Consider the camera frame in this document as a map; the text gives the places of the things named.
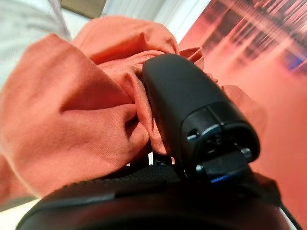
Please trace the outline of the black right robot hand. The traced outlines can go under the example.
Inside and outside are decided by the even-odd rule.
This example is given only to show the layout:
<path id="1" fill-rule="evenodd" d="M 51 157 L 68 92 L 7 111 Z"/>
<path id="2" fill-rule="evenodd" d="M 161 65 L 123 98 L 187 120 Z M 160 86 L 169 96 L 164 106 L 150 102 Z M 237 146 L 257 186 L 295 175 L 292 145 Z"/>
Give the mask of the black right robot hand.
<path id="1" fill-rule="evenodd" d="M 298 230 L 276 182 L 251 170 L 252 125 L 198 67 L 146 61 L 143 84 L 168 156 L 44 197 L 19 230 Z"/>

